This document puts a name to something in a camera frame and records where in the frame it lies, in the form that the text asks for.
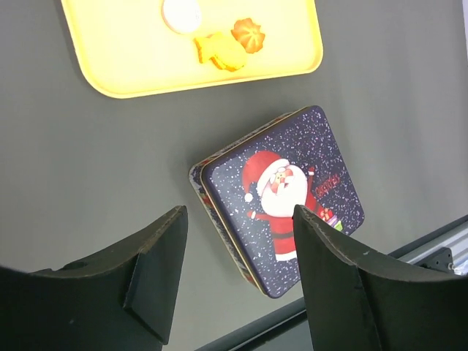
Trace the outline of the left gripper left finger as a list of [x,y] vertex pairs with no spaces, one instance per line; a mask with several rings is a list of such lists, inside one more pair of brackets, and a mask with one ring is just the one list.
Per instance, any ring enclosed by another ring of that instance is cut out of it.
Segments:
[[1,269],[3,350],[161,350],[170,339],[188,233],[178,205],[58,270]]

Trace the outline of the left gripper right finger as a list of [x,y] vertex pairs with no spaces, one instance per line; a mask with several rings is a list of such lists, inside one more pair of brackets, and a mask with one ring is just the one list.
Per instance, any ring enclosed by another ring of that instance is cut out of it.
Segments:
[[298,205],[293,231],[315,350],[465,350],[467,278],[404,263]]

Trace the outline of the gold tin lid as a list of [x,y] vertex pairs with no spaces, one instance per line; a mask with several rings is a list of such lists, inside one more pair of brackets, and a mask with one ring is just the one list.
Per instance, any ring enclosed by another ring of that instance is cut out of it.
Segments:
[[276,298],[300,279],[293,212],[307,207],[332,228],[353,234],[365,214],[324,110],[292,112],[260,136],[207,166],[223,220],[246,245]]

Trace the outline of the gold cookie tin box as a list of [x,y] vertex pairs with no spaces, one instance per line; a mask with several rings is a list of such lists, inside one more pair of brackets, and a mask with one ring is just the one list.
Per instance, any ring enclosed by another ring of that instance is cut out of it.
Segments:
[[234,151],[237,146],[241,146],[253,137],[260,136],[260,134],[265,130],[287,119],[291,115],[292,113],[285,113],[276,117],[274,120],[269,121],[267,124],[255,129],[253,132],[250,132],[205,158],[203,161],[193,165],[189,171],[189,181],[197,193],[200,202],[203,204],[210,220],[213,222],[219,237],[223,240],[226,249],[230,253],[234,263],[237,265],[241,275],[250,284],[255,286],[263,295],[270,298],[276,298],[276,296],[269,293],[266,289],[265,284],[260,278],[260,274],[256,272],[255,267],[251,262],[250,256],[246,253],[246,245],[241,242],[237,232],[230,229],[228,221],[223,220],[223,214],[227,214],[228,216],[230,216],[230,214],[227,212],[222,213],[222,201],[219,199],[216,187],[213,184],[210,184],[210,181],[208,180],[209,175],[207,166],[216,161],[219,157],[227,156],[227,154]]

